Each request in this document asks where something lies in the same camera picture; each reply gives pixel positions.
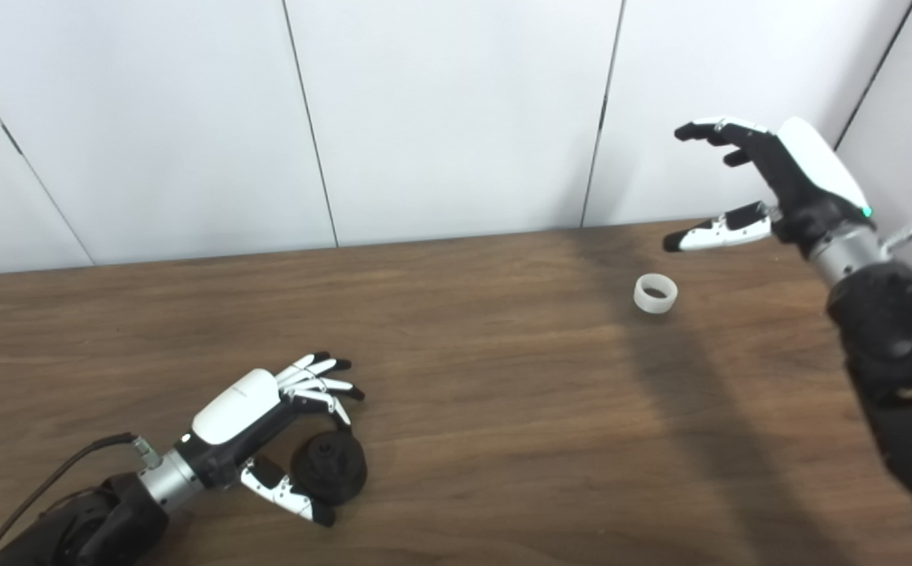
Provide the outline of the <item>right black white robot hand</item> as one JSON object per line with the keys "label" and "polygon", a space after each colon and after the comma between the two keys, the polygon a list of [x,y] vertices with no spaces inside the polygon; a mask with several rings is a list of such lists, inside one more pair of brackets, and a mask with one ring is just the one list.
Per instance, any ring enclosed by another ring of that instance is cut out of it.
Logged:
{"label": "right black white robot hand", "polygon": [[876,229],[873,209],[861,186],[805,119],[789,118],[776,131],[734,117],[693,119],[673,134],[682,142],[701,140],[715,147],[735,147],[723,157],[723,163],[729,167],[754,165],[776,203],[756,201],[693,228],[669,233],[662,240],[667,253],[743,246],[774,236],[808,255],[834,230],[845,226]]}

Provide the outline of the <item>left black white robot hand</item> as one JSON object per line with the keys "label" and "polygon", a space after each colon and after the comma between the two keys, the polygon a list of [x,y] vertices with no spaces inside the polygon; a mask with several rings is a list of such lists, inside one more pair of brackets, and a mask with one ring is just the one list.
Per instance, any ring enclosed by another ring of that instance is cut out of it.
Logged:
{"label": "left black white robot hand", "polygon": [[355,384],[334,379],[351,368],[347,359],[327,351],[310,352],[279,373],[252,369],[201,409],[189,431],[175,444],[176,454],[205,490],[243,484],[284,511],[323,527],[332,527],[335,512],[261,451],[302,415],[333,419],[337,430],[351,433],[351,416],[341,397],[365,400]]}

